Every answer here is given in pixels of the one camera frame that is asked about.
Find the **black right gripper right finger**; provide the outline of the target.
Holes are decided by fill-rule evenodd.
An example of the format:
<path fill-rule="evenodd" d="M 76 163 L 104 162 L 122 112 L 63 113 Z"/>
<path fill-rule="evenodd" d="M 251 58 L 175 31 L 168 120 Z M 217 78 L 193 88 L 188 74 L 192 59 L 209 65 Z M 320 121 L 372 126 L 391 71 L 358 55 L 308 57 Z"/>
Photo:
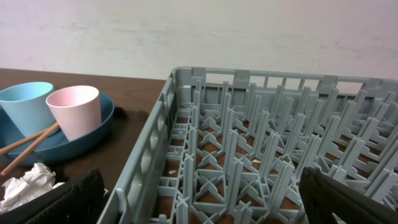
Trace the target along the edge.
<path fill-rule="evenodd" d="M 397 212 L 322 174 L 320 169 L 303 169 L 299 192 L 310 224 L 345 223 L 395 224 Z"/>

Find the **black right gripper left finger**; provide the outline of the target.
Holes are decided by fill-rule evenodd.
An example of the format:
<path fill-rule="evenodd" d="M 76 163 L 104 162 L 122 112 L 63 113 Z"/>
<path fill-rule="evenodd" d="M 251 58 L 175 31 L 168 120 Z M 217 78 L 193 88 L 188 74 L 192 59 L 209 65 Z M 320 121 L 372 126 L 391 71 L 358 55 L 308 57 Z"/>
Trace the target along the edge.
<path fill-rule="evenodd" d="M 99 169 L 1 215 L 1 224 L 96 223 L 103 208 L 104 180 Z"/>

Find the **white tissue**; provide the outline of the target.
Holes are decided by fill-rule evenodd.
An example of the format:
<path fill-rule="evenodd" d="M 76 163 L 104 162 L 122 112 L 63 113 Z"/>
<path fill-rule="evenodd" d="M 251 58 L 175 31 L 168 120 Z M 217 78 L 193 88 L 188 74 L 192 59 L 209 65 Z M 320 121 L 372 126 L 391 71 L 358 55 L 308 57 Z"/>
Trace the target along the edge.
<path fill-rule="evenodd" d="M 20 178 L 12 177 L 2 184 L 5 194 L 1 201 L 1 214 L 20 207 L 27 202 L 61 186 L 55 183 L 55 172 L 43 163 L 35 163 L 33 168 Z"/>

